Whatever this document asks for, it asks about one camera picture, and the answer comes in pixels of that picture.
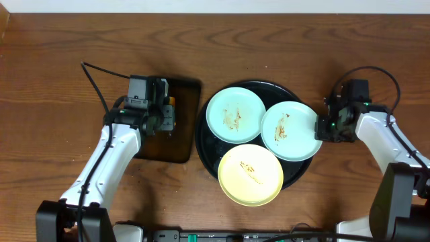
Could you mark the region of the black rectangular water tray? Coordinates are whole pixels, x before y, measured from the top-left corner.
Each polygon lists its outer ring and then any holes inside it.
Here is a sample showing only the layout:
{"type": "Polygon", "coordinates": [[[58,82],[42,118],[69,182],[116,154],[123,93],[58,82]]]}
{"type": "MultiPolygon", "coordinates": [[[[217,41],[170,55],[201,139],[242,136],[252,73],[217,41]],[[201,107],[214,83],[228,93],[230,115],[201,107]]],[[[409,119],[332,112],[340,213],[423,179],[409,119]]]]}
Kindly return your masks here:
{"type": "Polygon", "coordinates": [[[167,82],[169,96],[175,99],[173,130],[157,131],[155,135],[145,138],[134,157],[182,164],[191,156],[202,82],[187,77],[168,78],[167,82]]]}

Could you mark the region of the orange green scrub sponge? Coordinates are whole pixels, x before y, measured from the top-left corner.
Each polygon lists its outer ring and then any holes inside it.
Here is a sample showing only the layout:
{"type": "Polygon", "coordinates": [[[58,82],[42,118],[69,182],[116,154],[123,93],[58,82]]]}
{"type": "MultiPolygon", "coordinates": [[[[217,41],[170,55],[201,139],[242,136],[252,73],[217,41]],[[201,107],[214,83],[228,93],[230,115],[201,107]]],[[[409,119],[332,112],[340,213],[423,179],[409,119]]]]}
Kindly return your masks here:
{"type": "Polygon", "coordinates": [[[174,97],[169,98],[169,105],[175,106],[175,98],[174,97]]]}

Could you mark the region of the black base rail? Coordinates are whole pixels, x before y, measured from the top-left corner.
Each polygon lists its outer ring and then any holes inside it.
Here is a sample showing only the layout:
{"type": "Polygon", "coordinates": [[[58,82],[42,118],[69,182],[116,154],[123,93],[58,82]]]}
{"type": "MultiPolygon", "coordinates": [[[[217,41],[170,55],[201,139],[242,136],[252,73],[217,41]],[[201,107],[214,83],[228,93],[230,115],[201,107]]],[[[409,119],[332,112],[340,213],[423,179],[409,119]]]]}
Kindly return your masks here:
{"type": "Polygon", "coordinates": [[[272,237],[279,237],[287,234],[290,234],[290,232],[182,231],[179,229],[164,229],[148,232],[144,236],[143,242],[260,242],[272,237]]]}

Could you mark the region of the mint green plate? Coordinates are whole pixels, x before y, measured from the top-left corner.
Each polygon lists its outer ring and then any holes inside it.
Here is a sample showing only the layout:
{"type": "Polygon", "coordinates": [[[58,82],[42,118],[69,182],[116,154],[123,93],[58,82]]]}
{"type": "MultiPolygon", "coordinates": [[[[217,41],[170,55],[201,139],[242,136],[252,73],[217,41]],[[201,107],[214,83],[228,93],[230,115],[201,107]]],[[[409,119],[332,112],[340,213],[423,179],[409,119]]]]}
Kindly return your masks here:
{"type": "Polygon", "coordinates": [[[243,87],[228,87],[209,100],[205,117],[217,138],[242,144],[260,134],[265,113],[265,105],[255,92],[243,87]]]}
{"type": "Polygon", "coordinates": [[[261,139],[268,150],[285,161],[299,162],[314,156],[322,145],[315,139],[317,114],[300,102],[273,105],[261,122],[261,139]]]}

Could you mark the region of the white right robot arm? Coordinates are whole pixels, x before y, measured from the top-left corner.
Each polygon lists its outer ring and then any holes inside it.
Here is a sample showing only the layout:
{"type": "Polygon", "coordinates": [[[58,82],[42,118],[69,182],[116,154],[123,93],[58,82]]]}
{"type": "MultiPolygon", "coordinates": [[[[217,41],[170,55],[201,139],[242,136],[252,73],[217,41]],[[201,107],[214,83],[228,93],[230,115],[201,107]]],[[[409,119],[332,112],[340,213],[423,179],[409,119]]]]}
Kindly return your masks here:
{"type": "Polygon", "coordinates": [[[361,140],[384,174],[368,216],[337,224],[336,232],[372,237],[374,241],[428,241],[429,160],[418,152],[385,106],[369,99],[326,99],[329,113],[315,124],[317,140],[361,140]]]}

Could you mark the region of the yellow plate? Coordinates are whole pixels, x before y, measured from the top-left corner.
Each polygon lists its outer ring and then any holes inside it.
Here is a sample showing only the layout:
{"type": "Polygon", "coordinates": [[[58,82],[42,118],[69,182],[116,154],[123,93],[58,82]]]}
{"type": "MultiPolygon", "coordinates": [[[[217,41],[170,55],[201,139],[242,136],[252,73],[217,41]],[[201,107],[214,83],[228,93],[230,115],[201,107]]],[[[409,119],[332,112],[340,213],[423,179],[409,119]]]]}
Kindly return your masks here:
{"type": "Polygon", "coordinates": [[[220,160],[218,182],[222,191],[243,206],[262,206],[281,191],[284,173],[277,157],[259,145],[230,149],[220,160]]]}

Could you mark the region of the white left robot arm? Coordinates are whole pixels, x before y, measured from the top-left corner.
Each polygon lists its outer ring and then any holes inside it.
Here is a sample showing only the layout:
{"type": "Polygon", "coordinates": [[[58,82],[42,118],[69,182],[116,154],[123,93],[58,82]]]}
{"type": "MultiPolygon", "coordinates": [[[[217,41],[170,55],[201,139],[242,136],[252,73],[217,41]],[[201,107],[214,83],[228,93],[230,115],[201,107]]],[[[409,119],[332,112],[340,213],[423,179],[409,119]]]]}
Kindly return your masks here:
{"type": "Polygon", "coordinates": [[[37,241],[64,241],[76,228],[78,241],[144,241],[131,222],[113,225],[109,210],[120,180],[144,140],[175,127],[175,100],[159,77],[132,75],[128,94],[103,118],[99,142],[81,174],[59,201],[43,201],[36,212],[37,241]]]}

